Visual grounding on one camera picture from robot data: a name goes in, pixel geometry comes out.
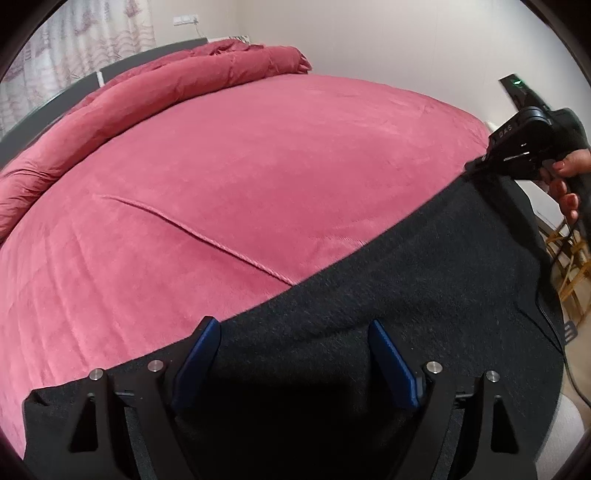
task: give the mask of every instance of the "floral curtain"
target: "floral curtain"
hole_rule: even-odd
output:
[[[148,0],[68,0],[0,83],[0,138],[76,80],[155,46]]]

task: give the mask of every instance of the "metal bolt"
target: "metal bolt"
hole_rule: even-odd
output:
[[[494,370],[489,370],[488,372],[486,372],[486,377],[489,381],[493,383],[497,383],[501,379],[501,376]]]
[[[431,372],[432,374],[437,375],[437,374],[440,374],[441,372],[443,372],[443,365],[440,364],[439,362],[435,362],[435,361],[428,362],[427,363],[427,370],[429,372]]]
[[[151,372],[160,372],[164,368],[164,362],[162,360],[152,360],[148,364],[148,370]]]
[[[105,371],[102,368],[95,368],[93,371],[91,371],[88,374],[88,378],[90,378],[91,380],[97,381],[97,380],[100,380],[101,378],[103,378],[104,373],[105,373]]]

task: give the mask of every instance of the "wall socket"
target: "wall socket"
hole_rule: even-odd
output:
[[[199,23],[199,16],[197,14],[193,15],[181,15],[179,17],[173,17],[173,25],[178,27],[179,25],[187,25],[189,23],[198,24]]]

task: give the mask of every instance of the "white wall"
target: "white wall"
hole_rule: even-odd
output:
[[[238,9],[240,0],[149,0],[158,46],[191,40],[197,34],[195,25],[173,25],[173,17],[197,14],[197,26],[202,36],[209,38],[238,35]]]
[[[316,73],[425,93],[500,125],[515,110],[497,80],[514,72],[591,136],[591,87],[519,0],[237,2],[241,34],[298,47]]]

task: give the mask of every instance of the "human hand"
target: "human hand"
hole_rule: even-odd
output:
[[[560,211],[569,224],[574,224],[578,218],[580,199],[577,194],[569,193],[563,178],[574,177],[580,173],[591,173],[591,151],[587,148],[576,150],[566,156],[564,160],[552,165],[554,174],[562,177],[555,179],[545,168],[540,169],[542,180],[550,186],[550,196],[558,202]]]

